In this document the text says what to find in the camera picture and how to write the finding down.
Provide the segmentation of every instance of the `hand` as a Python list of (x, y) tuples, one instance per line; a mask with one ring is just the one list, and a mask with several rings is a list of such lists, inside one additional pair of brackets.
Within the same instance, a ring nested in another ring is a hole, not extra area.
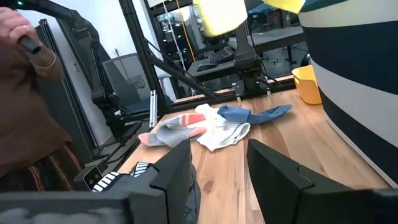
[(23, 36), (28, 36), (34, 42), (40, 43), (36, 30), (26, 18), (17, 11), (0, 7), (0, 38), (16, 43)]

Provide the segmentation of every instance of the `brown sleeve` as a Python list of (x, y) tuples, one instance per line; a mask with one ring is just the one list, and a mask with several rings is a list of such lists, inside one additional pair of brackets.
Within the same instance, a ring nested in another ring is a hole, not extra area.
[(37, 54), (28, 54), (28, 57), (40, 77), (55, 81), (63, 78), (60, 59), (46, 46), (42, 45), (42, 49)]

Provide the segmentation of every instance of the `person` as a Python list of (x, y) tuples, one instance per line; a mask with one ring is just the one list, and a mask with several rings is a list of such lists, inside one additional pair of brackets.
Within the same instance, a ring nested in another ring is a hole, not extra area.
[[(33, 55), (17, 42), (41, 46)], [(0, 192), (74, 190), (82, 168), (71, 139), (51, 117), (36, 78), (60, 81), (60, 59), (17, 11), (0, 7)]]

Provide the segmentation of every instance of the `metal frame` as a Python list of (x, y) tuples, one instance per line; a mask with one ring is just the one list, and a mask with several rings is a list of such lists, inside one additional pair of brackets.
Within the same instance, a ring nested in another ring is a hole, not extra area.
[[(165, 114), (174, 113), (177, 111), (189, 110), (198, 105), (208, 103), (208, 104), (217, 104), (224, 103), (227, 101), (235, 100), (236, 96), (234, 92), (228, 93), (213, 93), (209, 89), (207, 89), (201, 83), (197, 83), (192, 79), (187, 78), (181, 71), (177, 71), (174, 68), (165, 64), (165, 62), (158, 59), (155, 55), (150, 53), (148, 44), (142, 33), (141, 26), (139, 24), (138, 17), (136, 15), (136, 10), (131, 0), (119, 0), (121, 5), (122, 12), (126, 19), (127, 26), (129, 28), (131, 37), (133, 39), (134, 45), (136, 46), (138, 58), (140, 63), (142, 64), (142, 68), (144, 70), (145, 76), (148, 80), (149, 88), (151, 90), (155, 90), (158, 94), (158, 116), (159, 118), (163, 117)], [(155, 73), (154, 66), (163, 69), (165, 72), (170, 74), (173, 78), (184, 82), (188, 86), (197, 90), (199, 93), (203, 94), (204, 97), (195, 98), (192, 100), (187, 100), (178, 103), (167, 104), (165, 102), (163, 91), (160, 87), (159, 79)], [(288, 79), (281, 81), (279, 83), (271, 83), (272, 92), (276, 91), (284, 91), (295, 88), (294, 80)], [(243, 96), (240, 96), (242, 99), (251, 98), (255, 96), (265, 95), (267, 89), (260, 89), (258, 91), (249, 92)]]

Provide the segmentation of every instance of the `person's arm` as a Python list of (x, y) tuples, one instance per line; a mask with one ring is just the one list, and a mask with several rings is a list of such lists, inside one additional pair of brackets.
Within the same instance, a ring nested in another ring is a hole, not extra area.
[(41, 43), (32, 24), (17, 11), (0, 7), (0, 38), (17, 43), (23, 36), (30, 38), (42, 47), (35, 55), (26, 52), (36, 73), (51, 80), (62, 79), (63, 69), (60, 59)]
[(57, 55), (46, 46), (40, 43), (41, 50), (32, 55), (27, 53), (36, 73), (49, 80), (61, 80), (63, 78), (63, 68)]

